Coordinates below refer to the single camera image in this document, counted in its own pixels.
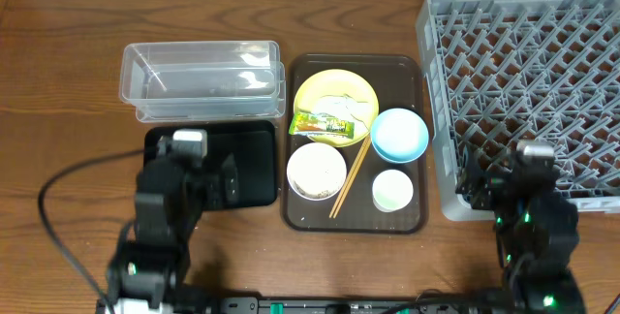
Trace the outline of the small pale green cup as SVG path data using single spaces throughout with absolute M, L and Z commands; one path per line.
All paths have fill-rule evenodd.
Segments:
M 414 186 L 405 173 L 386 170 L 372 183 L 373 204 L 382 212 L 393 212 L 407 206 L 414 196 Z

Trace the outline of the light blue bowl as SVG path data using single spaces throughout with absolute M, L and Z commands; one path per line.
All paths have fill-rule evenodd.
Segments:
M 419 159 L 429 145 L 428 128 L 420 115 L 407 109 L 381 112 L 372 123 L 371 142 L 377 154 L 392 164 Z

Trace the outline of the white bowl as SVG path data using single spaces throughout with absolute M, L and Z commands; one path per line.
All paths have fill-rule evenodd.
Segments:
M 343 155 L 320 142 L 301 146 L 287 164 L 291 189 L 308 201 L 322 201 L 336 195 L 344 186 L 347 174 Z

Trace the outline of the green snack wrapper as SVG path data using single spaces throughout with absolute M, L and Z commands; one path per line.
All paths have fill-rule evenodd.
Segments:
M 325 113 L 298 111 L 293 116 L 289 134 L 352 139 L 355 136 L 355 123 Z

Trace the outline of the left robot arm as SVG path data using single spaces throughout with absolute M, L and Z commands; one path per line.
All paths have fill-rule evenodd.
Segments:
M 137 176 L 136 217 L 108 264 L 102 313 L 215 313 L 219 301 L 184 283 L 189 239 L 202 214 L 239 203 L 233 155 L 209 164 L 207 133 L 181 129 L 149 148 Z

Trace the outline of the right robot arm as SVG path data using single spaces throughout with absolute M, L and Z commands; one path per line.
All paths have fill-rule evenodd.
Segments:
M 457 178 L 455 192 L 470 197 L 471 209 L 493 213 L 503 287 L 529 313 L 586 311 L 569 268 L 578 211 L 556 191 L 559 178 L 554 149 L 544 141 L 520 141 L 506 173 L 483 170 L 466 148 Z

